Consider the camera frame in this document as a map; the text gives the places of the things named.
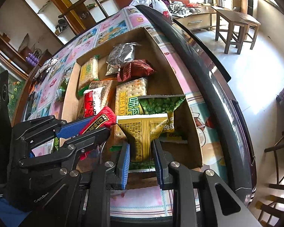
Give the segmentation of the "blue sleeve left forearm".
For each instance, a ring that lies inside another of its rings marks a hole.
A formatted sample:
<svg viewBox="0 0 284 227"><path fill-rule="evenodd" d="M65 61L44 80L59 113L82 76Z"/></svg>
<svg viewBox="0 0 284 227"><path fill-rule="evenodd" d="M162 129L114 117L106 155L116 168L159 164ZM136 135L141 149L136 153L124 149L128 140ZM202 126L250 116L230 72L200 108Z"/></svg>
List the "blue sleeve left forearm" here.
<svg viewBox="0 0 284 227"><path fill-rule="evenodd" d="M0 198L0 226L19 226L30 212L23 212Z"/></svg>

